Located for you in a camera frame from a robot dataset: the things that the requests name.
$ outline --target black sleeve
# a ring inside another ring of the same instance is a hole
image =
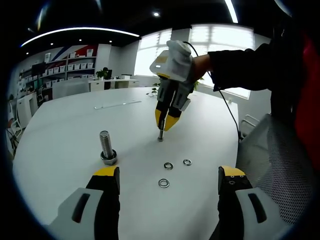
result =
[[[273,50],[262,44],[257,50],[208,52],[213,72],[214,91],[229,88],[269,89],[274,79]]]

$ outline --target potted plant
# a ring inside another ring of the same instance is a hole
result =
[[[107,76],[107,72],[108,70],[100,70],[100,71],[97,71],[95,74],[98,80],[103,80]]]

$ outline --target office desk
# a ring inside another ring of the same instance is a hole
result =
[[[99,133],[107,130],[120,169],[119,239],[209,239],[219,220],[218,166],[236,165],[235,123],[222,99],[194,92],[158,142],[157,99],[149,92],[150,87],[88,92],[39,108],[20,140],[13,174],[41,224],[50,224],[58,206],[105,167]],[[122,104],[132,101],[141,102]],[[230,109],[237,120],[238,106]],[[166,170],[165,162],[173,169]],[[162,178],[168,188],[159,187]]]
[[[90,80],[90,92],[104,90],[104,83],[111,83],[114,86],[111,88],[135,88],[139,87],[139,80],[136,79],[110,79],[110,80]]]

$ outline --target hex bolt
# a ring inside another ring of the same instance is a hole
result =
[[[117,152],[111,147],[111,139],[108,131],[100,132],[100,142],[102,146],[101,159],[105,165],[113,165],[117,161]]]

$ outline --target bolt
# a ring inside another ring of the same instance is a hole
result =
[[[162,142],[164,140],[164,131],[160,130],[159,136],[158,136],[158,141]]]
[[[100,132],[100,142],[102,146],[101,159],[105,165],[113,165],[117,161],[117,152],[111,147],[111,139],[108,131]]]
[[[110,134],[108,131],[100,132],[100,142],[104,156],[107,159],[112,158],[114,156],[114,153],[112,151]]]

